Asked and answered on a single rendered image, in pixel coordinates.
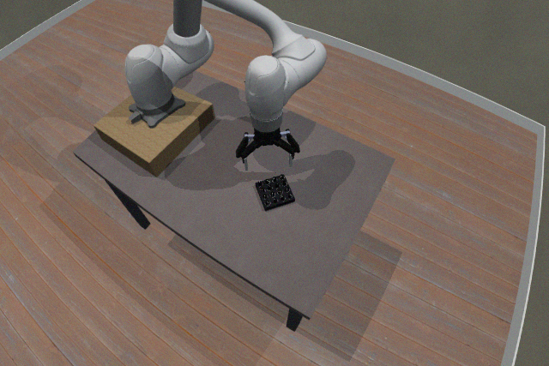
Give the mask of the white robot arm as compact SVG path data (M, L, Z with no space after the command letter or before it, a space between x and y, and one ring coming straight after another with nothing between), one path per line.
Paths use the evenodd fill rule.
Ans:
M263 133L277 130L282 107L326 63L323 44L294 33L278 15L254 0L204 1L258 25L271 38L272 56L256 57L247 68L245 97L253 128ZM201 13L202 0L173 0L173 24L163 45L138 45L127 55L125 77L135 101L129 106L132 123L143 120L152 129L185 106L172 89L214 51L212 35L200 24Z

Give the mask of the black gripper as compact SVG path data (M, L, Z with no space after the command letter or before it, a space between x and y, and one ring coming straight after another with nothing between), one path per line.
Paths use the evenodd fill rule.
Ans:
M254 150L259 148L261 145L272 146L275 144L277 147L281 147L289 153L289 166L292 167L293 159L295 153L300 153L299 144L293 139L290 135L290 130L286 129L284 132L280 132L280 128L273 132L263 133L254 129L253 135L248 135L247 132L244 133L244 139L239 144L236 150L236 158L241 157L245 166L245 170L248 171L247 156L249 156ZM287 139L289 144L281 139L281 137ZM248 145L251 139L254 141ZM248 145L248 146L247 146Z

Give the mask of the black knob box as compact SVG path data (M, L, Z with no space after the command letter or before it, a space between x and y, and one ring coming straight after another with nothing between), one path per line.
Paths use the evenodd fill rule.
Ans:
M295 202L284 174L257 182L256 189L265 211Z

